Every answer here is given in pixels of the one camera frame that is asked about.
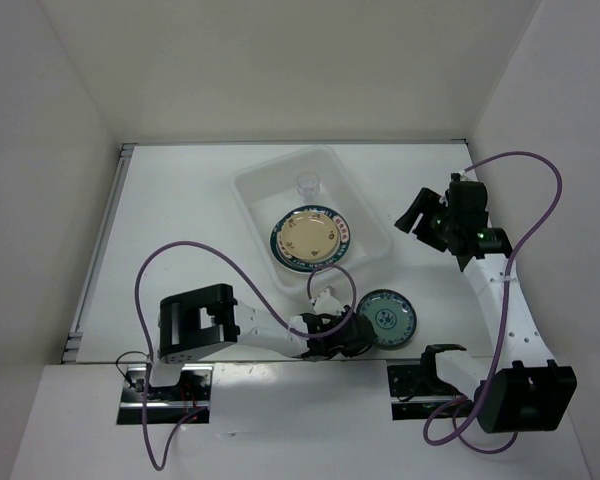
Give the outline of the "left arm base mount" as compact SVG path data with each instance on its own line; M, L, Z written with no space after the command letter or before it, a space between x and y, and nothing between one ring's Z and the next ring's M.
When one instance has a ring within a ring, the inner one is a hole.
M175 425L183 417L187 423L207 424L213 367L210 364L184 365L175 383L166 386L145 385L146 368L142 362L121 361L132 355L144 356L141 351L121 354L114 365L123 377L119 403L118 425L141 425L144 392L147 392L146 417L148 425Z

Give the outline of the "clear plastic cup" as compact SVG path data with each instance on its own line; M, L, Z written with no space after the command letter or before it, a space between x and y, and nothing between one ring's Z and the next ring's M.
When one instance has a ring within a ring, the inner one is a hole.
M296 189L302 201L310 203L321 191L320 177L315 172L302 172L296 177Z

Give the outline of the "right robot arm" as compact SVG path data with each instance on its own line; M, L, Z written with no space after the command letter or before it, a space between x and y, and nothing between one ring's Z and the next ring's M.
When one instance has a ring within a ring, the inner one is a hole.
M473 404L471 418L489 434L554 431L577 379L551 353L530 313L516 275L515 249L491 225L487 190L453 181L444 194L423 188L396 221L400 231L457 260L479 302L493 345L484 366L459 344L434 344L421 356L419 382L430 393L454 388Z

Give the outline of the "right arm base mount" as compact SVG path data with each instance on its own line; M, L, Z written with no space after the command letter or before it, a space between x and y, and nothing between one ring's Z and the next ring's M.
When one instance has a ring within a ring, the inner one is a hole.
M448 384L427 383L415 361L388 362L386 369L393 421L425 420L436 408L460 395Z

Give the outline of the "dark green rimmed white plate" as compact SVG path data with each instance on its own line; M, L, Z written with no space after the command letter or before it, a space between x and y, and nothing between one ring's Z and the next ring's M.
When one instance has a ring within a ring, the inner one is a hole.
M343 243L338 248L335 255L333 255L331 258L320 261L318 263L306 263L303 261L299 261L295 258L289 259L280 252L280 250L278 249L278 246L277 246L277 234L279 233L283 222L285 220L287 220L293 213L298 212L298 211L300 211L300 212L307 211L307 210L315 210L318 212L326 213L329 217L331 217L335 221L338 229L340 230L342 240L343 240ZM351 245L351 229L349 227L348 222L336 210L333 210L329 207L321 206L321 205L304 205L301 207L297 207L294 210L288 212L273 227L271 234L270 234L270 238L269 238L269 247L273 254L274 259L277 262L279 262L282 266L284 266L285 268L287 268L293 272L302 273L302 274L308 274L318 266L337 264L347 255L347 253L350 249L350 245Z

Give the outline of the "cream patterned plate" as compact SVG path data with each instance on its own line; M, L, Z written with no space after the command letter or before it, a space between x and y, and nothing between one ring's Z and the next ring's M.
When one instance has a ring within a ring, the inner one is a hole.
M318 263L336 254L343 243L335 221L315 210L298 211L285 220L277 234L277 246L287 258Z

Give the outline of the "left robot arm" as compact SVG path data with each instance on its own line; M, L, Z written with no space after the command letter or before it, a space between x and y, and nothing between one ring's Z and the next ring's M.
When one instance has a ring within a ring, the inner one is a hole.
M157 399L169 399L178 391L185 364L234 345L322 361L357 357L377 340L372 322L339 302L330 289L322 290L312 306L311 312L279 324L272 313L237 300L227 284L167 297L160 303L157 358L144 387Z

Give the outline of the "clear plastic bin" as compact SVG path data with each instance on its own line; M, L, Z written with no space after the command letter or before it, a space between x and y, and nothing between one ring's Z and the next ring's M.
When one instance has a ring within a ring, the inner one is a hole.
M315 172L321 181L321 191L310 203L304 203L296 189L296 177L305 171ZM277 262L269 238L276 223L297 207L326 206L345 218L351 229L351 245L337 265L350 273L386 257L391 250L388 231L349 170L328 146L305 147L251 166L233 176L231 190L265 268L285 294L301 295L309 273L293 272Z

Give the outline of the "blue patterned plate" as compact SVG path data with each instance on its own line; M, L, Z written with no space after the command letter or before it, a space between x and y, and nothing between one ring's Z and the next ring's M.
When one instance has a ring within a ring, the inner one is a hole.
M416 333L417 314L411 302L389 289L367 293L358 303L358 315L372 324L374 345L382 350L397 350L408 344Z

